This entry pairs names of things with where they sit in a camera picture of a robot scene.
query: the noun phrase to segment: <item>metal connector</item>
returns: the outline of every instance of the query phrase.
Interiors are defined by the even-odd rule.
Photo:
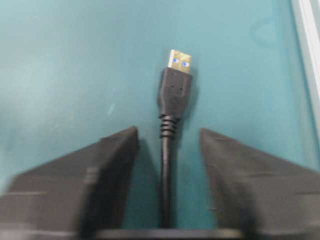
[[[191,56],[183,52],[172,49],[170,51],[169,68],[179,70],[183,73],[190,72]]]

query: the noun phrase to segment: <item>black cable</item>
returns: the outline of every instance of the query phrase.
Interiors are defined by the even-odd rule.
[[[173,116],[163,116],[161,124],[161,217],[162,227],[170,228],[172,223],[171,179],[172,151],[178,120]]]
[[[169,66],[163,71],[158,103],[161,123],[161,226],[172,227],[172,156],[177,123],[188,105],[191,56],[171,50]]]
[[[172,221],[172,206],[171,206],[171,166],[172,166],[172,139],[170,137],[162,138],[161,145],[161,217],[162,227],[169,228]]]

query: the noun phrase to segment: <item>usb plug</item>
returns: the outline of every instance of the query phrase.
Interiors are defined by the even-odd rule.
[[[169,137],[175,134],[175,125],[181,119],[188,105],[192,76],[189,74],[191,56],[177,50],[171,50],[168,67],[163,70],[158,104],[162,119],[161,136]],[[167,129],[167,121],[174,126]]]

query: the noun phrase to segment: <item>teal background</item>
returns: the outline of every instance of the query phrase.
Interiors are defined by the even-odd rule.
[[[289,0],[3,0],[0,186],[136,125],[124,228],[159,225],[156,96],[170,49],[191,54],[178,140],[175,226],[215,226],[198,142],[205,127],[319,169]]]

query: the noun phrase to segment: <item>usb connector housing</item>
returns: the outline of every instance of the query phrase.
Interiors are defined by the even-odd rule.
[[[192,76],[189,74],[191,56],[171,50],[168,66],[163,71],[158,96],[160,118],[181,119],[188,105]]]

